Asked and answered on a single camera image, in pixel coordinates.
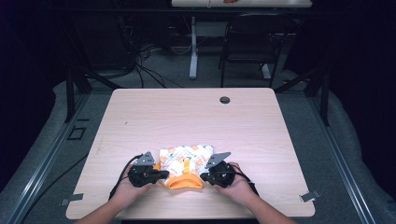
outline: cartoon print fabric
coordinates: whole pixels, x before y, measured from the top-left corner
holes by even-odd
[[[207,173],[207,161],[213,155],[213,147],[208,145],[169,147],[160,150],[161,170],[169,171],[162,180],[169,189],[201,189],[205,182],[201,173]]]

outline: wooden table top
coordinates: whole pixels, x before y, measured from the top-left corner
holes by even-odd
[[[229,97],[228,104],[220,97]],[[312,202],[276,96],[271,89],[116,90],[108,103],[66,216],[78,219],[105,203],[122,168],[150,151],[211,145],[231,152],[265,201],[289,217],[311,217]],[[167,189],[159,184],[118,215],[121,219],[253,217],[208,183],[203,189]]]
[[[311,0],[172,0],[173,7],[311,7]]]

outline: chair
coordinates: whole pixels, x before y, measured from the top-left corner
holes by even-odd
[[[291,29],[291,18],[278,14],[243,13],[227,24],[221,51],[221,87],[225,63],[273,63],[269,87],[276,74],[277,61],[285,36]]]

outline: white table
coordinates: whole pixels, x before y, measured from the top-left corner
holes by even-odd
[[[231,102],[223,104],[222,96]],[[105,203],[125,163],[150,151],[159,161],[163,147],[206,144],[232,152],[265,201],[289,217],[315,214],[304,176],[271,89],[116,90],[93,141],[66,215],[77,219]],[[244,207],[203,189],[155,185],[121,219],[250,218]]]
[[[224,3],[223,0],[172,0],[172,7],[286,7],[302,8],[311,7],[310,0],[238,0],[235,3]],[[196,79],[198,66],[198,53],[196,48],[196,23],[195,17],[191,19],[191,65],[190,79]]]

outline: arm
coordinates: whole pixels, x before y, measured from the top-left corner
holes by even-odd
[[[126,169],[123,177],[127,176],[131,167],[132,165]],[[119,212],[132,204],[138,196],[150,190],[151,187],[152,184],[147,184],[142,188],[136,188],[131,184],[128,178],[124,178],[117,187],[114,196],[107,203],[89,213],[76,223],[110,223]]]
[[[240,172],[237,163],[231,165],[236,172]],[[277,211],[271,204],[260,198],[251,190],[250,185],[246,179],[240,175],[235,176],[235,180],[230,187],[224,189],[215,185],[215,189],[223,195],[233,199],[236,203],[244,205],[261,224],[263,223],[295,223],[289,217],[286,217]]]

